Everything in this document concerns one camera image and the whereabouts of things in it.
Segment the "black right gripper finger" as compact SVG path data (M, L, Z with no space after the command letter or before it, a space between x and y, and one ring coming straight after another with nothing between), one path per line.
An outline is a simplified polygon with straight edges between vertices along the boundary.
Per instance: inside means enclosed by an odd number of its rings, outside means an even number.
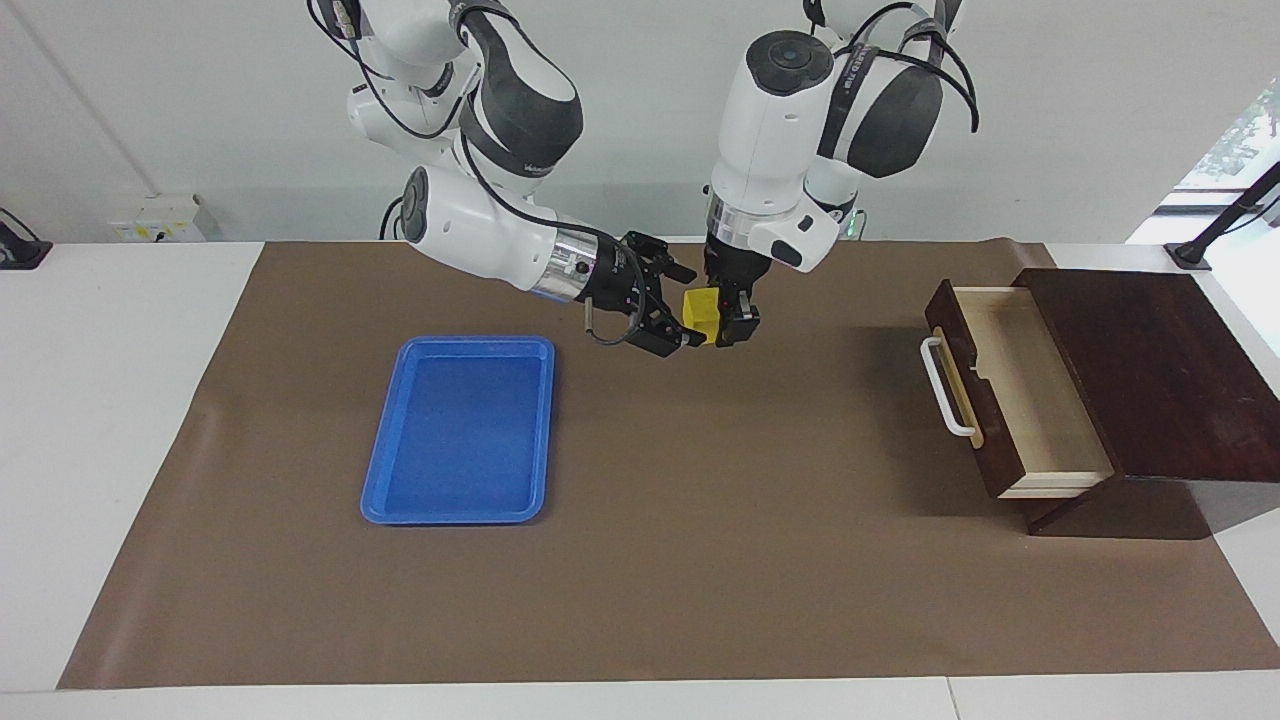
M637 327L628 334L628 343L658 357L669 357L682 347L700 347L708 341L705 333L685 327L662 302L646 301Z
M622 242L631 249L641 261L645 273L653 277L666 277L680 284L691 284L698 278L694 268L678 263L664 240L639 231L627 232Z

